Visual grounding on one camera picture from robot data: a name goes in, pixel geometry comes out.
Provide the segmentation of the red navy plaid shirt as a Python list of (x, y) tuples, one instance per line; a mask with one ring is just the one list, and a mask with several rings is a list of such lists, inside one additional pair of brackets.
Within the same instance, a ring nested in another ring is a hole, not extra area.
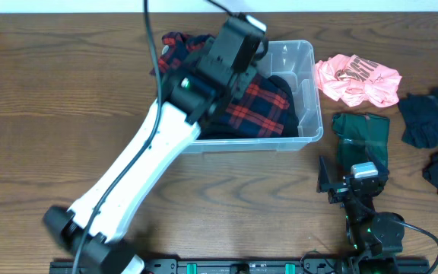
[[(193, 36), (169, 32), (162, 36), (168, 49), (158, 59), (160, 74), (177, 68), (188, 54), (201, 49), (210, 34)], [(262, 139), (297, 137), (299, 120), (289, 84), (281, 77), (257, 74), (240, 99), (232, 99), (224, 114), (202, 130), (200, 139)]]

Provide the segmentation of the dark green garment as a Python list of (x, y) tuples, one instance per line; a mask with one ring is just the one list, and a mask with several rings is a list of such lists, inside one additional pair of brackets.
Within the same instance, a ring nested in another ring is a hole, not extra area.
[(372, 113), (337, 113), (332, 129), (339, 137), (337, 162), (350, 171), (355, 164), (368, 162), (366, 151), (388, 167), (388, 139), (390, 119)]

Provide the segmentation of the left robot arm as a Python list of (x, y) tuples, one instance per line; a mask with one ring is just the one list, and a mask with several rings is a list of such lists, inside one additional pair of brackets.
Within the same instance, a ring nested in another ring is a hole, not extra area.
[(266, 30), (254, 17), (235, 14), (178, 66), (157, 72), (157, 99), (123, 152), (70, 207), (48, 209), (43, 222), (74, 257), (73, 273), (144, 270), (124, 239), (138, 207), (206, 125), (246, 93), (268, 50)]

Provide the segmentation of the pink printed t-shirt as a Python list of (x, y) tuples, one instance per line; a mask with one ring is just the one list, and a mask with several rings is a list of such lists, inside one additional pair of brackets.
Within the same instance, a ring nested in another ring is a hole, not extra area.
[(376, 107), (390, 107), (399, 102), (398, 86), (402, 76), (393, 68), (361, 58), (338, 54), (315, 64), (318, 89), (349, 107), (369, 101)]

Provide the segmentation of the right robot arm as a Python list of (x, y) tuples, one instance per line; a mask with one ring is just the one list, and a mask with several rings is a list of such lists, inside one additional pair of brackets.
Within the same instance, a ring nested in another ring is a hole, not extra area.
[(383, 190), (389, 171), (375, 157), (355, 164), (342, 177), (337, 167), (319, 157), (317, 191), (345, 210), (346, 235), (355, 252), (336, 263), (337, 273), (397, 273), (395, 255), (402, 252), (404, 228), (400, 215), (376, 212), (373, 198)]

